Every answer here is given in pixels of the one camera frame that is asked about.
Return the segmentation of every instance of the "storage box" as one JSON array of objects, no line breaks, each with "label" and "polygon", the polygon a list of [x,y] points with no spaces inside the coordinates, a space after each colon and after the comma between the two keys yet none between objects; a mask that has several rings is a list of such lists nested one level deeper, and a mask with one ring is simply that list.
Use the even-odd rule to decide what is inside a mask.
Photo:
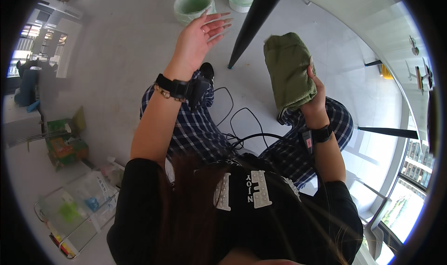
[{"label": "storage box", "polygon": [[56,171],[88,157],[88,145],[80,137],[69,134],[47,140],[47,148]]}]

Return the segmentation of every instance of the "floor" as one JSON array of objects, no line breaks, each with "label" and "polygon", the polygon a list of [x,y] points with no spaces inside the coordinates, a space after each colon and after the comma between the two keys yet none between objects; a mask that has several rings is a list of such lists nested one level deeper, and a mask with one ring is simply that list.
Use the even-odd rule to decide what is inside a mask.
[{"label": "floor", "polygon": [[[163,72],[182,27],[173,15],[174,0],[71,0],[84,12],[83,28],[71,56],[66,78],[41,81],[41,105],[46,120],[69,118],[83,106],[87,128],[82,137],[89,145],[90,160],[101,165],[107,156],[125,164],[139,123],[144,91]],[[290,128],[276,122],[277,110],[265,66],[263,42],[272,34],[296,32],[310,50],[316,74],[327,96],[344,104],[355,126],[399,128],[402,97],[392,80],[379,75],[374,53],[348,27],[328,12],[302,0],[281,0],[232,70],[227,64],[246,14],[229,8],[227,0],[215,0],[219,12],[231,12],[233,26],[206,56],[215,69],[215,87],[225,86],[234,100],[232,113],[250,108],[264,132],[283,135]],[[215,122],[228,113],[231,101],[222,90],[215,93],[210,114]],[[246,112],[233,119],[239,137],[260,132]],[[230,133],[229,119],[220,125]],[[266,137],[269,144],[275,139]],[[367,211],[375,194],[369,194],[360,178],[380,189],[394,154],[396,138],[355,131],[343,151],[351,194],[359,212]],[[256,153],[265,145],[250,139],[245,147]],[[307,192],[315,192],[315,183]]]}]

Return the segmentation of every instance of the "black t-shirt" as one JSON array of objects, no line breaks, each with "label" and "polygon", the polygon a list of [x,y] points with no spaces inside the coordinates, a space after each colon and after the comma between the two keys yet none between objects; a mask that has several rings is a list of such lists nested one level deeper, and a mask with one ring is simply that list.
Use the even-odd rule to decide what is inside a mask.
[{"label": "black t-shirt", "polygon": [[[325,191],[319,188],[314,196],[308,196],[276,173],[249,171],[234,160],[215,165],[231,168],[223,177],[225,191],[219,190],[219,201],[215,200],[218,225],[212,264],[234,247],[249,249],[263,260],[290,259],[289,248],[296,262],[337,264],[338,259],[311,219],[342,245],[344,258],[353,262],[363,227],[343,182],[327,182]],[[118,265],[147,264],[156,249],[161,210],[159,169],[158,164],[146,159],[133,159],[126,165],[115,223],[107,234]]]}]

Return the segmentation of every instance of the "building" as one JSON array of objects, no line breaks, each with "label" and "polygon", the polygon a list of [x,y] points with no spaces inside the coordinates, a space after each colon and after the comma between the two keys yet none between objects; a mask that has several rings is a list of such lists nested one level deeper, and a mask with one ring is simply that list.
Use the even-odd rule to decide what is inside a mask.
[{"label": "building", "polygon": [[[422,146],[420,146],[418,140],[409,140],[402,174],[426,188],[430,180],[433,165],[434,159],[433,155],[429,153],[428,145],[423,142]],[[420,192],[411,184],[407,184],[403,180],[399,182],[423,199],[425,198],[424,193]]]}]

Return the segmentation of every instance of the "black shoe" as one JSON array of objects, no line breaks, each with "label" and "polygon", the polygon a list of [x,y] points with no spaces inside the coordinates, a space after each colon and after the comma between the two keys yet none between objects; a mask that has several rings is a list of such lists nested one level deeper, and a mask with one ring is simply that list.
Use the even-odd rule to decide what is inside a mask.
[{"label": "black shoe", "polygon": [[199,71],[202,73],[204,78],[210,81],[211,87],[214,86],[214,69],[213,66],[211,66],[210,63],[205,62],[200,66]]}]

